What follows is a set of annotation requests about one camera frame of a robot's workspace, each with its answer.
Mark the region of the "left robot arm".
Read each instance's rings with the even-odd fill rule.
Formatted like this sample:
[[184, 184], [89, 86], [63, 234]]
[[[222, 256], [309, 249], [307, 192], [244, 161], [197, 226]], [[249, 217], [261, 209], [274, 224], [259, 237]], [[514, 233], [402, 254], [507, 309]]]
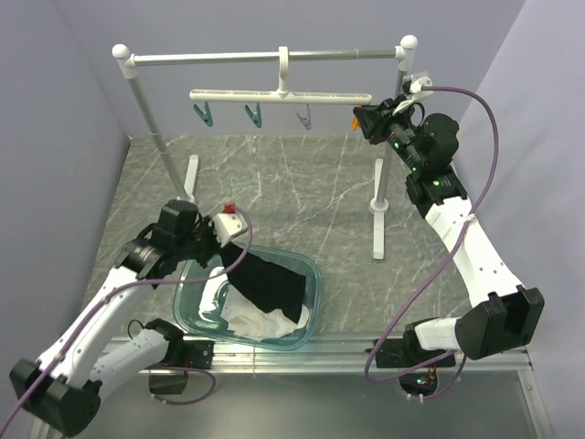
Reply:
[[116, 328], [181, 262], [209, 262], [238, 232], [232, 215], [204, 216], [188, 201], [170, 200], [156, 222], [126, 242], [100, 291], [74, 323], [35, 360], [20, 359], [9, 378], [24, 410], [66, 437], [81, 433], [103, 400], [143, 369], [184, 365], [182, 331], [162, 319], [146, 324], [114, 351], [104, 349]]

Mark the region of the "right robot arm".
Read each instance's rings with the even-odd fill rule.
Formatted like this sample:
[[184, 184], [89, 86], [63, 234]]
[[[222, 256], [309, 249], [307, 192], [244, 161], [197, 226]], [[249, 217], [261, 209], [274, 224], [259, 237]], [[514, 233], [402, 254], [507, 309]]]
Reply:
[[448, 351], [477, 360], [528, 345], [545, 300], [507, 268], [473, 212], [472, 201], [452, 168], [459, 148], [458, 123], [432, 113], [419, 124], [405, 97], [353, 110], [365, 139], [388, 142], [409, 169], [410, 202], [451, 252], [471, 309], [460, 317], [428, 318], [406, 325], [399, 362], [420, 366]]

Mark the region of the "black underwear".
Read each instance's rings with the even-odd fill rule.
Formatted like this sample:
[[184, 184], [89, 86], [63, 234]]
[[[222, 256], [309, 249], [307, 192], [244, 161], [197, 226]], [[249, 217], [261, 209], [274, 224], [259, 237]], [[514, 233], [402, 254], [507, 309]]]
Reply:
[[248, 252], [228, 273], [228, 280], [262, 312], [276, 309], [294, 323], [301, 318], [305, 277]]

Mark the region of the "white plastic clip hanger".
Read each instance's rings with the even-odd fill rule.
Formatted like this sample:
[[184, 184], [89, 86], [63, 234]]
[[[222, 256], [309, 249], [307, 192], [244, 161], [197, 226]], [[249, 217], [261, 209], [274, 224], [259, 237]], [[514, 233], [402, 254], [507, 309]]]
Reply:
[[368, 93], [345, 93], [337, 91], [291, 91], [288, 77], [291, 60], [340, 60], [358, 59], [358, 50], [291, 52], [287, 47], [279, 47], [277, 52], [222, 54], [221, 60], [277, 59], [278, 87], [275, 91], [213, 90], [193, 89], [189, 92], [192, 102], [256, 102], [269, 104], [322, 104], [322, 105], [360, 105], [370, 104], [373, 96]]

